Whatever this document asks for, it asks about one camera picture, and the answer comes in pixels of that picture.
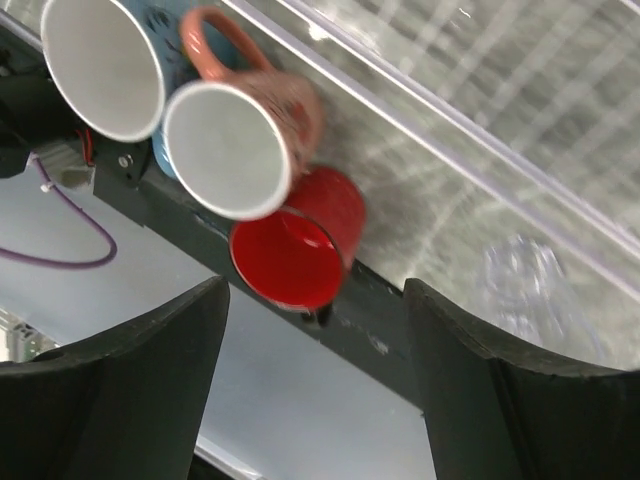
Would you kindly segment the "salmon pink mug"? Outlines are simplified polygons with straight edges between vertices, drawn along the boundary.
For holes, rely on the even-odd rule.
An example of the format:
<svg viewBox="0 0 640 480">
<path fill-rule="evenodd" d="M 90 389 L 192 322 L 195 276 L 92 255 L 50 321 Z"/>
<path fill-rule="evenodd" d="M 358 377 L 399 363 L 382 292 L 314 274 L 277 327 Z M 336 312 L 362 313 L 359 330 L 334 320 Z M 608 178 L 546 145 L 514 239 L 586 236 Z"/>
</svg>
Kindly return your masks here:
<svg viewBox="0 0 640 480">
<path fill-rule="evenodd" d="M 214 6 L 180 23 L 199 77 L 166 104 L 169 163 L 201 205 L 232 220 L 270 215 L 306 171 L 325 114 L 307 78 L 274 67 L 252 38 Z"/>
</svg>

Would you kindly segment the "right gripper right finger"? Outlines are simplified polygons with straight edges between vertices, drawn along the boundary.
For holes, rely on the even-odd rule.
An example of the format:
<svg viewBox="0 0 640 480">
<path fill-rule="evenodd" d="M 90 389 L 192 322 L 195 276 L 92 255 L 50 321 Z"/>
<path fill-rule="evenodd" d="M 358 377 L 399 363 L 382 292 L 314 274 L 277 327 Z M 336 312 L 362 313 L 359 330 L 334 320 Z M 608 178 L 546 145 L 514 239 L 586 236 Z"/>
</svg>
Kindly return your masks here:
<svg viewBox="0 0 640 480">
<path fill-rule="evenodd" d="M 635 479 L 639 375 L 528 343 L 419 279 L 410 358 L 440 479 Z"/>
</svg>

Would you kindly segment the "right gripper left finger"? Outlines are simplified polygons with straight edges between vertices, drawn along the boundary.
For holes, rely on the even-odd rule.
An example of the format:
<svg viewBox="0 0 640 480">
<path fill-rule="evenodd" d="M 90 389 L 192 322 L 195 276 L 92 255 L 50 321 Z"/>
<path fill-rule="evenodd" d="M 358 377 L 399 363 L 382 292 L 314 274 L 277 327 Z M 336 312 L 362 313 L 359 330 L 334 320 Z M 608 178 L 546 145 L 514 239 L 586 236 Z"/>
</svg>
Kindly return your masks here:
<svg viewBox="0 0 640 480">
<path fill-rule="evenodd" d="M 5 479 L 186 479 L 230 288 L 210 278 L 86 339 L 1 366 Z"/>
</svg>

